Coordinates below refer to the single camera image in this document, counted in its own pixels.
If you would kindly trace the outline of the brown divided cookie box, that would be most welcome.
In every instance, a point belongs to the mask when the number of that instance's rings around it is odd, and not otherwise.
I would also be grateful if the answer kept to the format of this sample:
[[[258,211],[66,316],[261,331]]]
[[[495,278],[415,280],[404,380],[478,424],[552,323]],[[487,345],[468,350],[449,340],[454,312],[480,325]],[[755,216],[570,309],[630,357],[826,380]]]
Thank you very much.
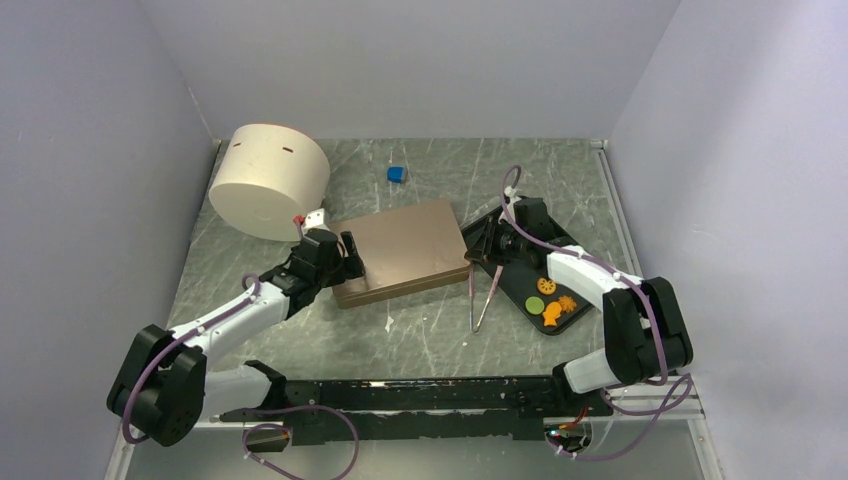
[[[361,307],[466,281],[469,267],[469,262],[461,261],[456,268],[385,285],[378,284],[376,276],[367,274],[333,287],[332,295],[340,309]]]

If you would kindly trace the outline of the brown box lid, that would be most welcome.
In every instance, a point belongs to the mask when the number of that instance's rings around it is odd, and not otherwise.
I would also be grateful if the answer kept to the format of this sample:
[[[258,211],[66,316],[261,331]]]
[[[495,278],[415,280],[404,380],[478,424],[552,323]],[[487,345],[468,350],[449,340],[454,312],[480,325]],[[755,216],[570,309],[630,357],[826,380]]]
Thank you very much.
[[[329,228],[353,233],[365,266],[363,277],[376,276],[378,284],[420,278],[467,261],[465,242],[446,199],[339,221]]]

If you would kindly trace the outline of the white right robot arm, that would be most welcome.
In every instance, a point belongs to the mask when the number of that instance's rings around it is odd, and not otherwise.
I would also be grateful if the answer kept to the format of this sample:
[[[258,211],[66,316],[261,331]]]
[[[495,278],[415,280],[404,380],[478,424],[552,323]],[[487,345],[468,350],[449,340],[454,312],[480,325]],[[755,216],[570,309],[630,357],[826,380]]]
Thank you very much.
[[[642,279],[599,265],[548,214],[540,198],[510,202],[506,219],[495,208],[463,228],[469,261],[479,265],[534,327],[558,335],[589,308],[602,317],[603,345],[554,369],[562,380],[549,389],[552,407],[572,415],[588,392],[632,385],[690,364],[694,351],[671,283]]]

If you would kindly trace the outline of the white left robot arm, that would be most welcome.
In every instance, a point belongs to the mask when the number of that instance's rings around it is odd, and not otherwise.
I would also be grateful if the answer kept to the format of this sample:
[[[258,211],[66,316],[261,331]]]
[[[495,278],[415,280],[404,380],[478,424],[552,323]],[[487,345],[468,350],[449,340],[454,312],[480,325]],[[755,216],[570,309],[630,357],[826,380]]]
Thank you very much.
[[[207,417],[241,411],[272,420],[291,407],[286,377],[260,361],[218,373],[222,357],[311,305],[318,293],[365,274],[354,236],[308,231],[281,264],[242,279],[225,305],[166,330],[149,325],[134,337],[107,396],[130,444],[172,446]]]

